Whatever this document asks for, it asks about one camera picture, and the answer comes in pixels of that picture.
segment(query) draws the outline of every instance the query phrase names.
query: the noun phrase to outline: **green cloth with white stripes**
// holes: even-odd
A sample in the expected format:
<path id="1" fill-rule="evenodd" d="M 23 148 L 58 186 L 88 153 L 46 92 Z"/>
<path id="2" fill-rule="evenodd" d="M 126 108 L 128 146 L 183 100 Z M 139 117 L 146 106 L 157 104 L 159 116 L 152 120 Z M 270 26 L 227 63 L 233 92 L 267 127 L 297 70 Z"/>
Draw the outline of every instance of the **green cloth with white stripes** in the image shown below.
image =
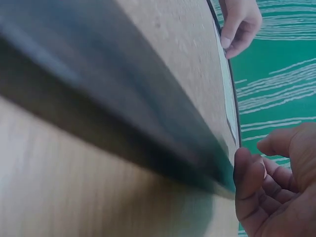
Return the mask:
<path id="1" fill-rule="evenodd" d="M 242 145 L 276 128 L 316 121 L 316 0 L 258 0 L 263 26 L 249 49 L 232 60 Z M 220 24 L 223 17 L 215 5 Z M 289 159 L 272 157 L 290 167 Z M 239 237 L 246 237 L 242 226 Z"/>

